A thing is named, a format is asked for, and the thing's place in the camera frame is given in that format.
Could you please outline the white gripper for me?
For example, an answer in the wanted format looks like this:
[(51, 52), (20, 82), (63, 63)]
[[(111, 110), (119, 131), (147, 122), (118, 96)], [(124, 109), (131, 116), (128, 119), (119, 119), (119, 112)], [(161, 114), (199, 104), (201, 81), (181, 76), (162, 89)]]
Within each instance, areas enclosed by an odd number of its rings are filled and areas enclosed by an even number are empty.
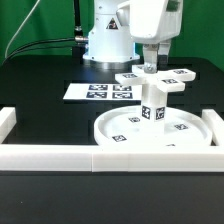
[(168, 63), (170, 39), (180, 33), (182, 10), (183, 0), (127, 0), (118, 5), (120, 24), (129, 27), (134, 42), (144, 44), (145, 73), (157, 72), (157, 53), (159, 65)]

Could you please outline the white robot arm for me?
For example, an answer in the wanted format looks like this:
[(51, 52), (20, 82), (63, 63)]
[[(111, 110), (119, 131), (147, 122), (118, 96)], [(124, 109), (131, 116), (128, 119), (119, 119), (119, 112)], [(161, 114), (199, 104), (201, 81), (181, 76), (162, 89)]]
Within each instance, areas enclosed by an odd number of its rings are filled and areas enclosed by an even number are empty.
[(142, 62), (147, 73), (157, 72), (168, 63), (182, 12), (183, 0), (94, 0), (84, 62), (104, 70)]

